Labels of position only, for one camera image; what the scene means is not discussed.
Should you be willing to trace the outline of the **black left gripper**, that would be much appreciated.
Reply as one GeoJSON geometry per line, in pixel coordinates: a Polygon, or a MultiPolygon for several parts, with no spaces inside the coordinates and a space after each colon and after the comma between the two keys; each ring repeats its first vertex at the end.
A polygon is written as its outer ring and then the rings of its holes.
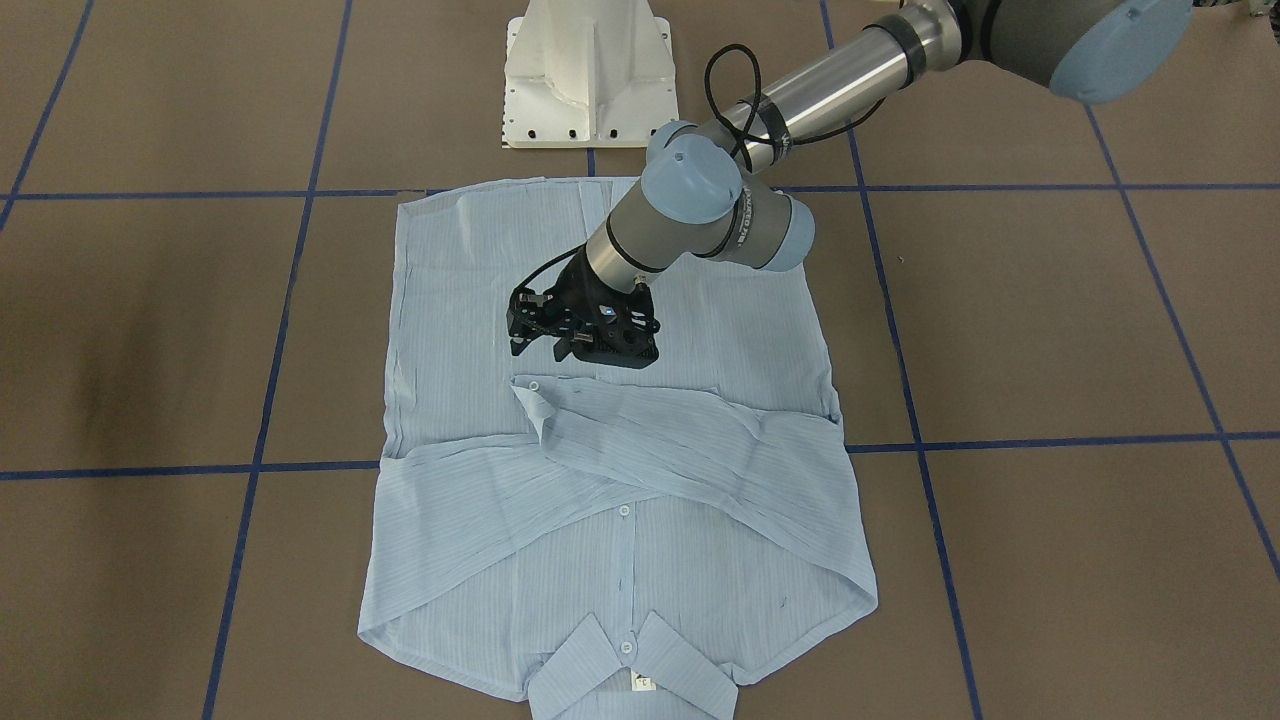
{"type": "Polygon", "coordinates": [[[586,252],[576,251],[552,286],[552,327],[558,363],[581,363],[644,369],[659,357],[652,291],[640,282],[627,292],[604,283],[586,252]]]}

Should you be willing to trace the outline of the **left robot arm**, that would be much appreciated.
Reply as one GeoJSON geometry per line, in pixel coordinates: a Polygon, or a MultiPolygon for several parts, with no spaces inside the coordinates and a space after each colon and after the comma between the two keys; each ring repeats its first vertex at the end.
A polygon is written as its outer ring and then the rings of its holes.
{"type": "Polygon", "coordinates": [[[764,272],[800,265],[812,211],[760,173],[844,135],[932,73],[984,61],[1085,105],[1146,82],[1190,24],[1192,1],[904,1],[852,40],[703,124],[672,120],[643,173],[588,240],[554,259],[556,282],[509,295],[509,351],[543,337],[557,361],[644,369],[659,356],[652,282],[682,256],[764,272]]]}

